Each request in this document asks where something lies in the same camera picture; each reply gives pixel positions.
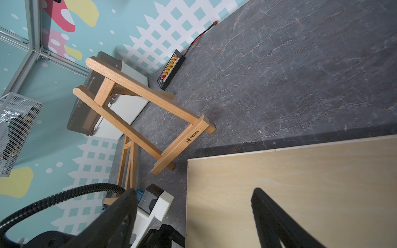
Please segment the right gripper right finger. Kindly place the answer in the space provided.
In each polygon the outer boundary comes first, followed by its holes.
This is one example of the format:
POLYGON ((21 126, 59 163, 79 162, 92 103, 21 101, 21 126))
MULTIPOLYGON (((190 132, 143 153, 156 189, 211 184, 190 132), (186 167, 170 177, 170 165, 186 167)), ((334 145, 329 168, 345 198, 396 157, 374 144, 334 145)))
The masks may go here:
POLYGON ((323 248, 262 189, 255 188, 251 207, 263 248, 323 248))

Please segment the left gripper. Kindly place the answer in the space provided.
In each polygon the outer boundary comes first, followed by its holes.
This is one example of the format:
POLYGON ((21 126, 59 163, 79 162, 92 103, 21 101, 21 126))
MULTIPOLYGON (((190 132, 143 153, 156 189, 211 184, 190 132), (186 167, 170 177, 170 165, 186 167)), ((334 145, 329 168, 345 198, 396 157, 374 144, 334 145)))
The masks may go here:
POLYGON ((130 239, 131 248, 137 248, 155 221, 162 222, 170 209, 174 196, 155 184, 141 194, 138 192, 138 207, 130 239))

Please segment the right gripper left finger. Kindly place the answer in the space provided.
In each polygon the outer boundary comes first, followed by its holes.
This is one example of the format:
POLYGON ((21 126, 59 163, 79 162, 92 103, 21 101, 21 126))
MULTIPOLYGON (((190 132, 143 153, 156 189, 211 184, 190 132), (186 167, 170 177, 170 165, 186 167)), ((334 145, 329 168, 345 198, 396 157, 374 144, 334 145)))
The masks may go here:
POLYGON ((137 195, 128 189, 90 226, 63 248, 129 248, 137 214, 137 195))

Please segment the plywood board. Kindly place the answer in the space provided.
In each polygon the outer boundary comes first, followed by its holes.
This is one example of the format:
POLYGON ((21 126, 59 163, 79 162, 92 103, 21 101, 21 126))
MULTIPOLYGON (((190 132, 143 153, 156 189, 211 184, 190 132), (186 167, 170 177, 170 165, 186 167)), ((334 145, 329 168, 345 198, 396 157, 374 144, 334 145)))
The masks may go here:
POLYGON ((186 247, 258 248, 255 188, 328 248, 397 245, 395 135, 190 159, 186 247))

